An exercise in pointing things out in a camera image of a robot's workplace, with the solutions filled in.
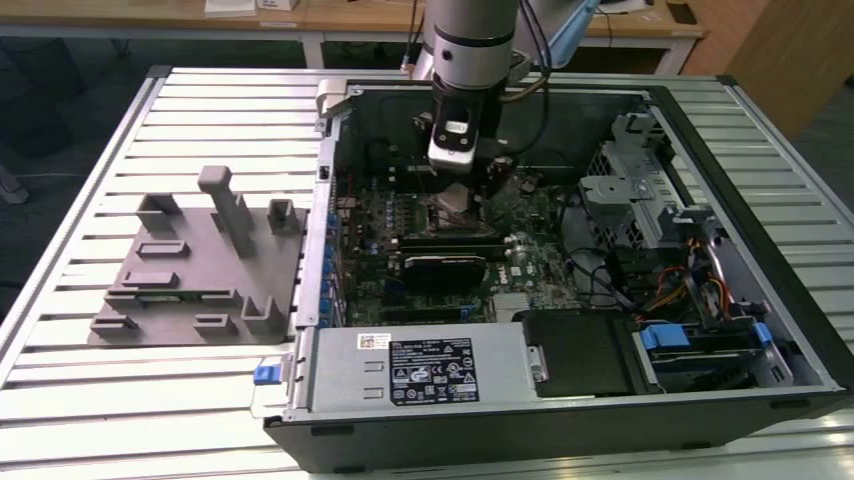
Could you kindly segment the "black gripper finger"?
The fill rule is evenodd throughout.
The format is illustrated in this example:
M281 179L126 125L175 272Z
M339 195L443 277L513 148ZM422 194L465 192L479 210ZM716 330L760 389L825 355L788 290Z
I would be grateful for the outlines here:
M473 173L470 178L470 210L477 214L481 223L485 226L491 225L490 220L490 198L493 196L491 180L485 173Z

